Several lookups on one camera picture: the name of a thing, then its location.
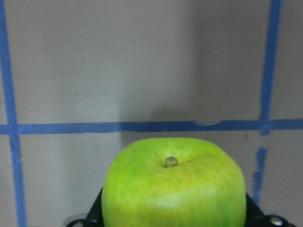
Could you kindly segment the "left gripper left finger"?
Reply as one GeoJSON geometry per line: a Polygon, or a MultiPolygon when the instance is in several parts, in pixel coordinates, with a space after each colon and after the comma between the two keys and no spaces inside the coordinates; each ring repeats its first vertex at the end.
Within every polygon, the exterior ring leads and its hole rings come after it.
{"type": "Polygon", "coordinates": [[[95,199],[90,211],[88,212],[85,220],[87,227],[103,227],[103,217],[102,217],[102,189],[100,190],[97,198],[95,199]]]}

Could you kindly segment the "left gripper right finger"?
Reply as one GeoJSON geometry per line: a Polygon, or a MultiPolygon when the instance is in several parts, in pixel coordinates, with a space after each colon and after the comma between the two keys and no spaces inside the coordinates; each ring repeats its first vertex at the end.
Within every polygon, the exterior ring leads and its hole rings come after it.
{"type": "Polygon", "coordinates": [[[246,204],[245,227],[265,227],[264,213],[248,194],[246,194],[246,204]]]}

